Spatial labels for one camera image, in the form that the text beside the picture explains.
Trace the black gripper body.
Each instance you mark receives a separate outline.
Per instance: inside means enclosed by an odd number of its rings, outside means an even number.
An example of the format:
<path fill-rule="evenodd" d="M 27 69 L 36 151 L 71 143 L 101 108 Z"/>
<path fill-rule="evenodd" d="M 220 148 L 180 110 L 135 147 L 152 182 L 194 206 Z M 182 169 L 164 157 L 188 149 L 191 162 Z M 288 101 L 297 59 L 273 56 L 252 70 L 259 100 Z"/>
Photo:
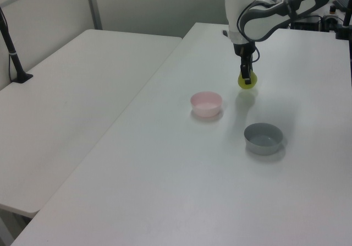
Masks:
<path fill-rule="evenodd" d="M 254 42 L 247 42 L 243 44 L 234 43 L 233 46 L 235 54 L 241 58 L 250 57 L 256 51 L 256 45 Z"/>

